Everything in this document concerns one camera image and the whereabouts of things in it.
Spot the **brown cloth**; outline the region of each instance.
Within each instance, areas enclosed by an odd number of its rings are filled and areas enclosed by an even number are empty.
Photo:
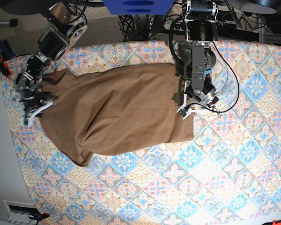
[[[43,112],[45,133],[80,166],[93,153],[118,155],[193,139],[193,115],[182,120],[171,100],[179,76],[172,64],[121,67],[46,85],[57,105]]]

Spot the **floral tile pattern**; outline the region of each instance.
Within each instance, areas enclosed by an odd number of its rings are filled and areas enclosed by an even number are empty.
[[[7,62],[7,120],[31,199],[50,214],[43,224],[215,225],[281,211],[281,47],[227,40],[217,47],[240,81],[232,111],[197,113],[191,141],[94,154],[84,168],[58,151],[38,119],[21,126],[23,105],[12,87],[28,56]],[[214,52],[212,78],[224,109],[235,100],[236,83],[229,71],[224,87],[227,67]],[[57,65],[80,76],[173,62],[167,43],[150,41],[73,48]]]

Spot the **patterned tablecloth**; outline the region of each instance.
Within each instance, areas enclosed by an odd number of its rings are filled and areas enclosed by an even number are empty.
[[[240,81],[232,111],[196,115],[192,141],[95,154],[88,168],[60,153],[38,120],[20,126],[13,80],[27,57],[8,62],[13,75],[2,77],[7,118],[27,190],[50,214],[43,224],[223,224],[281,211],[281,47],[234,41],[217,47]],[[212,76],[222,109],[235,101],[237,85],[215,54]],[[131,42],[74,48],[59,69],[67,64],[81,75],[165,62],[173,63],[166,43]]]

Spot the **brown shirt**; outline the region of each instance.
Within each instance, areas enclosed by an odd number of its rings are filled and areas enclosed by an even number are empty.
[[[93,153],[118,155],[193,139],[193,115],[182,120],[171,100],[179,76],[172,64],[121,67],[46,85],[57,105],[41,119],[45,133],[73,162],[87,166]]]

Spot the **white wall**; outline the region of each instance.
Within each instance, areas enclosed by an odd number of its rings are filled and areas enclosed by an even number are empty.
[[[0,81],[0,220],[7,221],[3,200],[32,203],[15,154]]]

